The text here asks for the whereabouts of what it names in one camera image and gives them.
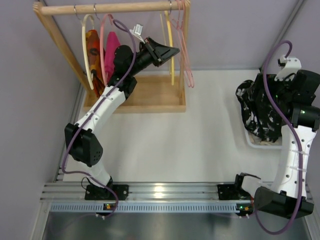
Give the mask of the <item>yellow hanger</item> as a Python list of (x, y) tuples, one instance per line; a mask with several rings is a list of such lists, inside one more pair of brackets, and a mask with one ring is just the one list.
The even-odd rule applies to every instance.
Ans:
[[(166, 28), (167, 28), (167, 34), (165, 34), (165, 27), (164, 27), (164, 20), (166, 22)], [(173, 41), (173, 34), (172, 34), (172, 28), (171, 28), (171, 21), (169, 17), (169, 11), (164, 10), (163, 13), (160, 13), (160, 23), (162, 27), (162, 34), (163, 34), (163, 39), (164, 39), (164, 44), (169, 47), (169, 75), (170, 75), (170, 82), (171, 85), (175, 85), (175, 59), (173, 55), (173, 50), (174, 50), (174, 41)]]

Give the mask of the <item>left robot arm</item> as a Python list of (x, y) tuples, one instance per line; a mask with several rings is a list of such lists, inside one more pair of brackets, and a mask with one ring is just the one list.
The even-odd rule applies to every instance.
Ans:
[(101, 162), (104, 150), (98, 139), (99, 131), (133, 93), (136, 74), (149, 65), (162, 66), (179, 52), (179, 48), (160, 44), (151, 37), (140, 42), (139, 50), (120, 45), (114, 51), (114, 72), (102, 95), (81, 119), (66, 125), (66, 153), (80, 166), (72, 173), (88, 178), (95, 193), (105, 198), (115, 195), (113, 179)]

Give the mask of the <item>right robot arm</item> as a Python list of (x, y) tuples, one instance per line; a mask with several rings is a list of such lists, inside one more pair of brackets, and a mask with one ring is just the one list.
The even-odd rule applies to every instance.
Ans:
[(236, 90), (242, 121), (247, 131), (268, 143), (282, 141), (275, 179), (266, 185), (255, 175), (239, 173), (232, 184), (219, 184), (221, 201), (249, 200), (239, 205), (240, 216), (255, 210), (289, 219), (310, 215), (306, 173), (312, 142), (320, 128), (320, 110), (313, 106), (320, 84), (318, 73), (298, 70), (283, 81), (258, 74)]

